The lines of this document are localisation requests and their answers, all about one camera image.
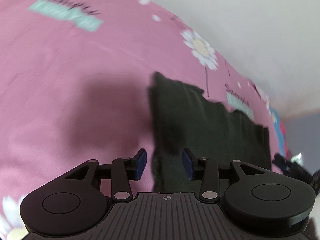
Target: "ribbed gray plate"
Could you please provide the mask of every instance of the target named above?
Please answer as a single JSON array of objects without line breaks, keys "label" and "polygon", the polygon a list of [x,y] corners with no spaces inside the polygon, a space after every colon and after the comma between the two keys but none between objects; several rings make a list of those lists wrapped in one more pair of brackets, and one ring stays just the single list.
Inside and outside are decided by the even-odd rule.
[{"label": "ribbed gray plate", "polygon": [[[25,240],[48,239],[31,233]],[[140,193],[115,204],[95,228],[61,240],[262,240],[235,227],[216,204],[203,204],[193,193]],[[302,234],[279,240],[308,240]]]}]

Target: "white dot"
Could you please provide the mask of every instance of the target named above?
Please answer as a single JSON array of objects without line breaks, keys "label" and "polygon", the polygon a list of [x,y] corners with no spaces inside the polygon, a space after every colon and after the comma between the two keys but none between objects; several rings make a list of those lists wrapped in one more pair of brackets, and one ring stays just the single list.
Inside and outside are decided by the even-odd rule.
[{"label": "white dot", "polygon": [[138,3],[142,5],[147,5],[148,3],[150,3],[150,0],[138,0]]},{"label": "white dot", "polygon": [[151,16],[156,22],[160,22],[161,21],[161,18],[158,16],[158,15],[152,15]]}]

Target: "dark green cloth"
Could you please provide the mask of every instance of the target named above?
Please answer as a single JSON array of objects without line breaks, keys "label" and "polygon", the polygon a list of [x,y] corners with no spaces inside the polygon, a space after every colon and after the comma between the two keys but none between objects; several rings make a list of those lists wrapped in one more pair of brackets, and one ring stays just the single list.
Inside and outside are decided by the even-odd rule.
[{"label": "dark green cloth", "polygon": [[[149,102],[155,136],[154,192],[199,194],[201,181],[189,181],[183,168],[184,148],[220,164],[238,159],[271,169],[268,128],[255,125],[241,111],[230,113],[223,104],[207,101],[203,92],[160,73],[153,76]],[[221,184],[222,194],[227,187]]]}]

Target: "round black disc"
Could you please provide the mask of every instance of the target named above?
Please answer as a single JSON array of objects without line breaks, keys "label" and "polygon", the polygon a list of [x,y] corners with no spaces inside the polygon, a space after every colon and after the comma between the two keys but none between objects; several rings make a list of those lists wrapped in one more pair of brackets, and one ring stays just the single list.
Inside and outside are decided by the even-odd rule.
[{"label": "round black disc", "polygon": [[105,196],[81,180],[46,184],[27,195],[20,214],[30,232],[70,236],[95,226],[107,211]]},{"label": "round black disc", "polygon": [[246,175],[226,190],[227,215],[246,228],[283,229],[303,221],[315,202],[312,187],[280,174],[263,175]]}]

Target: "bed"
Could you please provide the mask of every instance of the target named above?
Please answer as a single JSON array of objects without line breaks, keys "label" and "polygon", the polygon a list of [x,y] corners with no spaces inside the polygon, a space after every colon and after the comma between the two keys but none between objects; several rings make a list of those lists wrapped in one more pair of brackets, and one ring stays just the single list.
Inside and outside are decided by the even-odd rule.
[{"label": "bed", "polygon": [[[178,16],[149,0],[0,0],[0,238],[19,240],[23,196],[88,159],[155,149],[148,88],[160,72],[268,128],[268,103]],[[108,194],[104,181],[101,191]],[[132,191],[152,191],[151,162]]]}]

